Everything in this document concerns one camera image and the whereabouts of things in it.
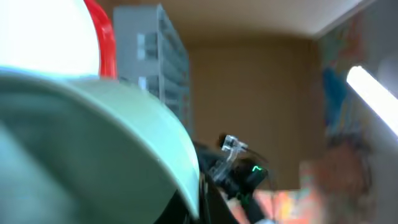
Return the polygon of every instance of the black cable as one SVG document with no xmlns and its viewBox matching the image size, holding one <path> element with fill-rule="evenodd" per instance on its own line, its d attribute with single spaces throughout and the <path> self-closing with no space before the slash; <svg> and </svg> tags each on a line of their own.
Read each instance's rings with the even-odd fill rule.
<svg viewBox="0 0 398 224">
<path fill-rule="evenodd" d="M 210 209 L 209 209 L 209 202 L 207 200 L 207 191 L 208 191 L 208 185 L 207 182 L 205 182 L 205 186 L 204 186 L 204 191 L 205 191 L 205 210 L 206 210 L 206 224 L 211 224 L 211 218 L 210 218 Z"/>
</svg>

